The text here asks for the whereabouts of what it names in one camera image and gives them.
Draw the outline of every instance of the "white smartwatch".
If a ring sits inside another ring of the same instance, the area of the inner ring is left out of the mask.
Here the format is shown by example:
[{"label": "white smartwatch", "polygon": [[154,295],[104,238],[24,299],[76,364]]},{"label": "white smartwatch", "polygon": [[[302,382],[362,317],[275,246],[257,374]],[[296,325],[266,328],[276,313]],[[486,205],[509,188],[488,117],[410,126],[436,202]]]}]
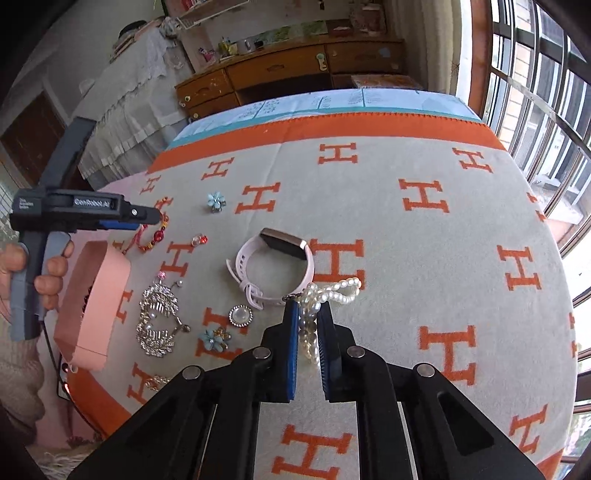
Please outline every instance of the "white smartwatch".
[{"label": "white smartwatch", "polygon": [[283,299],[265,297],[262,290],[248,280],[248,277],[246,276],[246,265],[249,258],[254,252],[265,246],[292,257],[305,260],[307,263],[306,273],[301,283],[294,291],[286,294],[286,296],[301,293],[305,286],[310,283],[314,277],[314,257],[312,250],[310,250],[310,247],[305,240],[290,235],[289,233],[280,232],[271,228],[264,228],[261,230],[261,233],[248,240],[238,252],[238,255],[236,256],[236,272],[234,272],[231,262],[226,260],[228,270],[232,274],[234,280],[240,285],[241,290],[244,290],[247,302],[250,306],[258,310],[262,310],[264,303],[278,306],[285,305]]}]

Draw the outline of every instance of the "finger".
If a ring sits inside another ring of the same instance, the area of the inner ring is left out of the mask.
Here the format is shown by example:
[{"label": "finger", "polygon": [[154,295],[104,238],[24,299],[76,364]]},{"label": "finger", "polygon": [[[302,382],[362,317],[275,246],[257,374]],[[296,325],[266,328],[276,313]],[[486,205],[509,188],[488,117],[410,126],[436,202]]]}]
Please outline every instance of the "finger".
[{"label": "finger", "polygon": [[54,277],[63,277],[68,272],[68,260],[64,257],[53,257],[47,261],[47,273]]},{"label": "finger", "polygon": [[54,310],[59,305],[59,297],[57,295],[43,295],[43,306],[47,310]]},{"label": "finger", "polygon": [[39,275],[35,279],[35,288],[41,295],[57,295],[61,292],[63,280],[61,277]]},{"label": "finger", "polygon": [[66,245],[66,248],[62,253],[62,256],[64,256],[65,258],[70,258],[72,256],[72,253],[74,253],[74,242],[70,241]]},{"label": "finger", "polygon": [[4,268],[9,272],[19,272],[27,264],[27,254],[20,245],[8,244],[4,249]]}]

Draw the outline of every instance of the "pink round box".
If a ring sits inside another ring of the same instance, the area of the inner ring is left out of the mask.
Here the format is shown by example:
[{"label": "pink round box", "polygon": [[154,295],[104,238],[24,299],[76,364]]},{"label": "pink round box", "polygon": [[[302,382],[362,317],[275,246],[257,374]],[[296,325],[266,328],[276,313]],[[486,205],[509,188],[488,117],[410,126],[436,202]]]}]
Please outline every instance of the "pink round box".
[{"label": "pink round box", "polygon": [[[131,263],[106,241],[90,241],[80,252],[53,335],[64,360],[88,370],[105,366],[119,302]],[[92,291],[84,313],[84,297]]]}]

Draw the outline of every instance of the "light blue stripe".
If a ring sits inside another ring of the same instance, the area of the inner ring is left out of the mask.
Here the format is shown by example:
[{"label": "light blue stripe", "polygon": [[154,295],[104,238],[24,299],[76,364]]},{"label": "light blue stripe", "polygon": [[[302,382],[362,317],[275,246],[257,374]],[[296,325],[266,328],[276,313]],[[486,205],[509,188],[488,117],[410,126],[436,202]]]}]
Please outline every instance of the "light blue stripe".
[{"label": "light blue stripe", "polygon": [[476,122],[482,123],[478,117],[474,118],[472,116],[464,116],[464,115],[454,115],[452,113],[442,113],[442,112],[434,112],[429,110],[415,110],[415,109],[406,109],[406,108],[391,108],[391,107],[348,107],[348,108],[327,108],[327,109],[314,109],[314,110],[300,110],[296,112],[288,112],[288,113],[278,113],[275,115],[268,115],[259,118],[252,118],[250,120],[244,120],[241,122],[234,122],[229,125],[224,125],[221,127],[216,127],[211,130],[196,133],[193,135],[189,135],[187,137],[179,138],[178,140],[172,141],[172,143],[168,146],[167,150],[171,150],[176,147],[180,147],[181,145],[187,145],[189,143],[193,143],[199,140],[203,140],[204,138],[213,137],[214,135],[219,135],[226,132],[231,132],[234,130],[238,130],[240,128],[252,127],[254,125],[263,125],[273,121],[274,119],[283,117],[282,119],[290,119],[290,118],[299,118],[302,116],[319,116],[319,115],[330,115],[331,113],[357,113],[357,112],[370,112],[370,113],[418,113],[422,115],[434,115],[434,116],[442,116],[446,118],[456,118],[459,120],[466,120],[469,122]]}]

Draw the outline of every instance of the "cable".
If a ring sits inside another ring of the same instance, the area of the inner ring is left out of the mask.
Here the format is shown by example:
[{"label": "cable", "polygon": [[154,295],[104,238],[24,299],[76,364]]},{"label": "cable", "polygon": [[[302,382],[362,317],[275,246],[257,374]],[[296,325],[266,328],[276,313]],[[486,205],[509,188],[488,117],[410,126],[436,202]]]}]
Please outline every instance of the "cable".
[{"label": "cable", "polygon": [[51,357],[51,363],[53,364],[53,368],[56,371],[56,375],[57,375],[57,380],[58,382],[61,384],[62,386],[62,390],[66,393],[67,397],[70,399],[70,401],[72,402],[72,406],[74,407],[74,410],[76,410],[76,412],[78,413],[78,415],[80,415],[80,417],[82,418],[82,420],[84,420],[87,425],[93,429],[95,431],[95,433],[102,438],[102,434],[96,429],[96,427],[86,418],[86,416],[80,411],[80,409],[76,406],[76,403],[74,402],[74,400],[72,399],[72,396],[70,395],[70,392],[68,392],[68,390],[66,389],[66,384],[64,383],[64,381],[61,379],[61,375],[60,375],[60,367],[59,365],[57,365],[56,362],[56,358],[53,356],[53,350],[51,348],[51,343],[49,341],[49,335],[47,334],[47,328],[45,326],[45,321],[41,321],[41,327],[43,328],[43,334],[45,335],[45,342],[47,344],[47,349],[49,350],[49,356]]}]

